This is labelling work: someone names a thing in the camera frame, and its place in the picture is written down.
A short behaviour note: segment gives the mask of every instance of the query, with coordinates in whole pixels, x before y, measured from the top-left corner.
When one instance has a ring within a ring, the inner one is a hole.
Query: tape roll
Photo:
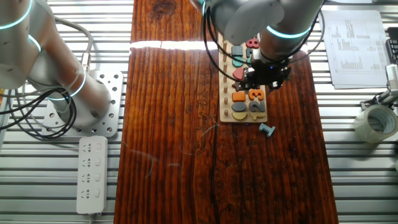
[[[363,141],[378,143],[398,131],[398,117],[386,106],[372,105],[355,118],[354,129]]]

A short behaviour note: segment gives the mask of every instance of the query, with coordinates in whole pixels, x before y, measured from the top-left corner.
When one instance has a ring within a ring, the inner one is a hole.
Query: blue shape block
[[[275,127],[270,128],[267,125],[261,123],[259,130],[260,131],[265,131],[266,133],[268,133],[267,137],[271,137],[271,134],[275,131]]]
[[[250,58],[250,56],[253,54],[253,49],[251,49],[250,47],[248,47],[246,49],[246,57]]]
[[[243,56],[243,47],[240,45],[232,46],[232,56],[242,57]]]
[[[232,110],[236,112],[243,112],[246,110],[246,104],[243,102],[236,102],[232,104]]]
[[[241,57],[235,57],[235,58],[238,59],[238,60],[240,60],[240,61],[242,61],[242,62],[239,62],[239,61],[237,61],[237,60],[232,60],[232,65],[233,65],[235,68],[242,67],[243,62],[244,62],[243,58],[241,58]]]

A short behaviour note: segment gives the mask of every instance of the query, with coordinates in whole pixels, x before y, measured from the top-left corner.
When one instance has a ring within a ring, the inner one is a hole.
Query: wooden table
[[[267,138],[219,122],[216,68],[178,49],[201,41],[188,0],[136,0],[131,39],[175,49],[131,49],[114,223],[338,223],[308,58],[267,93]]]

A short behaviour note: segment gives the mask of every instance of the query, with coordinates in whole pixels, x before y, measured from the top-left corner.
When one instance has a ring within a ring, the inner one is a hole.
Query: power strip
[[[94,214],[106,208],[108,140],[103,136],[84,137],[79,142],[76,210]]]

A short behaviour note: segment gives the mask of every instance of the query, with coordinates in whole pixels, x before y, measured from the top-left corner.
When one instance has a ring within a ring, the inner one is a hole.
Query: colorful shape block
[[[232,84],[232,87],[235,88],[236,91],[241,91],[241,84],[238,82],[235,82],[234,84]]]
[[[250,58],[252,54],[253,54],[253,49],[251,49],[251,48],[248,47],[248,48],[246,49],[246,57],[247,57],[247,58]]]
[[[257,38],[250,39],[246,41],[246,46],[252,49],[258,49],[260,47],[259,40]]]
[[[246,94],[244,92],[232,93],[233,102],[244,102],[246,100]]]
[[[257,110],[259,110],[260,112],[266,112],[266,106],[264,104],[264,101],[260,101],[260,104],[257,101],[250,102],[249,109],[252,112],[256,112]]]
[[[235,57],[236,59],[238,59],[239,61],[237,61],[237,60],[232,60],[232,65],[235,67],[235,68],[239,68],[239,67],[242,67],[242,65],[243,65],[243,58],[241,58],[241,57]]]
[[[242,57],[243,56],[243,47],[240,45],[232,46],[232,56]]]
[[[240,67],[240,68],[235,69],[235,71],[232,73],[232,75],[233,75],[235,78],[241,80],[242,77],[243,77],[243,68]]]
[[[258,118],[263,118],[266,116],[265,112],[254,112],[254,113],[249,113],[250,117],[253,118],[253,120],[257,120]]]
[[[264,92],[262,90],[250,90],[249,91],[249,99],[250,100],[254,100],[256,96],[259,97],[259,100],[263,100]]]
[[[247,108],[246,104],[242,102],[236,102],[232,104],[232,110],[236,112],[243,112],[246,110],[246,108]]]
[[[232,113],[232,117],[235,118],[238,121],[243,120],[248,114],[246,112],[242,113]]]

